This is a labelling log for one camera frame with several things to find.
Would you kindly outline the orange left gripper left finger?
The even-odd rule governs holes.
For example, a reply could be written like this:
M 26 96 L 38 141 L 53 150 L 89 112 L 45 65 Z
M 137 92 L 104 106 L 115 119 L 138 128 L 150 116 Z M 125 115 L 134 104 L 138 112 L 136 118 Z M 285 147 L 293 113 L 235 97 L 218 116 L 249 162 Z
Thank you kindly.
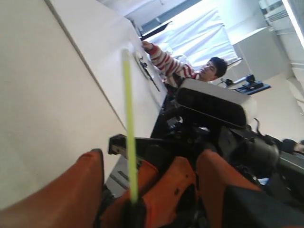
M 1 210 L 0 226 L 94 228 L 103 185 L 103 153 L 93 149 L 47 186 Z

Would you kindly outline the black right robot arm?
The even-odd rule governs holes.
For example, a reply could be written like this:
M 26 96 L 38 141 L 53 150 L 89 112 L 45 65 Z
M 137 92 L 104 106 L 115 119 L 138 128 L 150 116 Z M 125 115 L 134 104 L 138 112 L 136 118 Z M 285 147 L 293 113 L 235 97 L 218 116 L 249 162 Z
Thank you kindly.
M 303 160 L 242 119 L 159 118 L 136 138 L 138 200 L 127 190 L 103 228 L 301 228 Z

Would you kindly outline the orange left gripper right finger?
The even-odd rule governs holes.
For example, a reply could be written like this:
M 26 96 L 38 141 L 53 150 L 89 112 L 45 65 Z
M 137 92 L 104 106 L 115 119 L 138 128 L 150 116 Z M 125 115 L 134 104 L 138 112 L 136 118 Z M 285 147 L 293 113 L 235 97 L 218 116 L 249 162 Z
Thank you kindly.
M 304 215 L 264 193 L 221 156 L 205 149 L 196 161 L 199 196 L 211 228 L 302 228 Z

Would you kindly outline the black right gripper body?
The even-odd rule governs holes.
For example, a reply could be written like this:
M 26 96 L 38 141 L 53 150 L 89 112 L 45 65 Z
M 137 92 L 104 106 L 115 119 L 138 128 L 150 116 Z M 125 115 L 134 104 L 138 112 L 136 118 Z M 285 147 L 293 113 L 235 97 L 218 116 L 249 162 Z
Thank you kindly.
M 156 123 L 150 138 L 136 137 L 136 160 L 143 159 L 150 146 L 159 146 L 170 156 L 187 158 L 194 164 L 204 149 L 218 153 L 235 169 L 270 171 L 280 152 L 272 140 L 251 130 L 246 119 L 172 118 Z

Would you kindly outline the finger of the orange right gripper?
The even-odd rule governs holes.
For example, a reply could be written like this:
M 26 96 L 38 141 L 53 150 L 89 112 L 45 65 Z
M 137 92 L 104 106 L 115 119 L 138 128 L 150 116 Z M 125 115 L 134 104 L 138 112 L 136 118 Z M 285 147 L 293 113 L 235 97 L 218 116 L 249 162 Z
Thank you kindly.
M 147 160 L 142 160 L 137 172 L 138 200 L 131 203 L 130 190 L 105 209 L 99 217 L 102 228 L 130 228 L 134 222 L 135 207 L 141 197 L 152 187 L 159 175 L 158 168 Z
M 189 161 L 175 157 L 160 180 L 142 197 L 146 209 L 143 226 L 160 228 L 172 223 L 182 194 L 195 180 Z

